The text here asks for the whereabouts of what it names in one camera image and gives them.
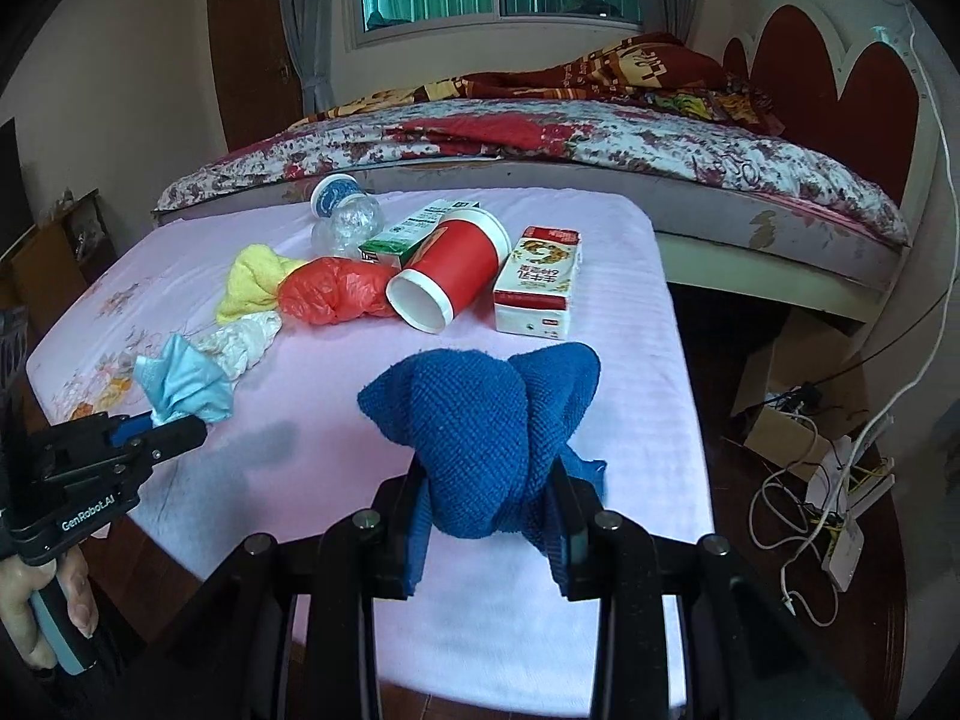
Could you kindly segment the left hand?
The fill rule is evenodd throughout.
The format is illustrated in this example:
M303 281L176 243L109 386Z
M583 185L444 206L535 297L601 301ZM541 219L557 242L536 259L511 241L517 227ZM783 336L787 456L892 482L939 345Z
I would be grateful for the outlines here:
M5 557L0 567L3 628L21 660L35 670L52 670L57 665L57 656L39 631L29 604L29 597L50 582L59 583L64 590L68 619L86 639L94 634L99 622L88 563L78 546L70 548L57 561L39 567L28 566L20 556Z

